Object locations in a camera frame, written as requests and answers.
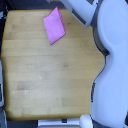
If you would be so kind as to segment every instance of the wood grain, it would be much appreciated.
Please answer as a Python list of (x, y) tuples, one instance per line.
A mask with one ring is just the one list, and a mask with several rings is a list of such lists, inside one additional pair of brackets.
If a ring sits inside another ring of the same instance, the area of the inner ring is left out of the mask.
[(2, 44), (5, 111), (10, 120), (89, 114), (91, 84), (103, 65), (93, 41), (67, 10), (66, 35), (49, 45), (43, 17), (51, 10), (10, 11)]

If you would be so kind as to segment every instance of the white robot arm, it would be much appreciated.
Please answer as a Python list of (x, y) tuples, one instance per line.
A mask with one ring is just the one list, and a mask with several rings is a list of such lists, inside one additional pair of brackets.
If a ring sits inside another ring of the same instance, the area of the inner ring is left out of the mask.
[(123, 128), (128, 111), (128, 5), (125, 0), (61, 0), (85, 27), (93, 27), (103, 69), (92, 84), (90, 116), (82, 128)]

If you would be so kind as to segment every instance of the wooden table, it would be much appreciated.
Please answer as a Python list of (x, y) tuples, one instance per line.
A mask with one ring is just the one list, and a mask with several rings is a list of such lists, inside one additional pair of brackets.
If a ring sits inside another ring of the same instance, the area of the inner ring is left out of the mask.
[(67, 10), (66, 35), (50, 46), (43, 17), (51, 10), (10, 11), (1, 60), (10, 120), (75, 118), (89, 114), (92, 81), (103, 65), (93, 41)]

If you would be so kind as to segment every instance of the white plastic surface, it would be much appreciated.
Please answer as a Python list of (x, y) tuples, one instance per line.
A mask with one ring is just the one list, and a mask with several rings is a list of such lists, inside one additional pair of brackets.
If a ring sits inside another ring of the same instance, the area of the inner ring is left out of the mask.
[(104, 0), (98, 14), (98, 32), (110, 52), (97, 77), (91, 103), (93, 120), (123, 128), (128, 111), (128, 5), (125, 0)]
[(81, 128), (93, 128), (92, 119), (91, 119), (90, 115), (82, 115), (80, 117), (79, 125)]
[(79, 125), (79, 118), (67, 119), (67, 123), (62, 123), (61, 119), (58, 120), (38, 120), (38, 126), (77, 126)]
[(97, 0), (94, 0), (91, 5), (86, 0), (60, 0), (66, 8), (72, 13), (72, 9), (74, 9), (79, 16), (86, 21), (85, 27), (88, 27), (92, 21), (94, 16)]

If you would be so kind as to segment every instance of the pink cloth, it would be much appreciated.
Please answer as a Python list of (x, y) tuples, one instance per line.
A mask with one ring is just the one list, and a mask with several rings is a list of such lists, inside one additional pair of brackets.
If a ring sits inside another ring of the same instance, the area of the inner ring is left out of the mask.
[(65, 35), (62, 15), (56, 7), (48, 16), (43, 18), (44, 26), (50, 45)]

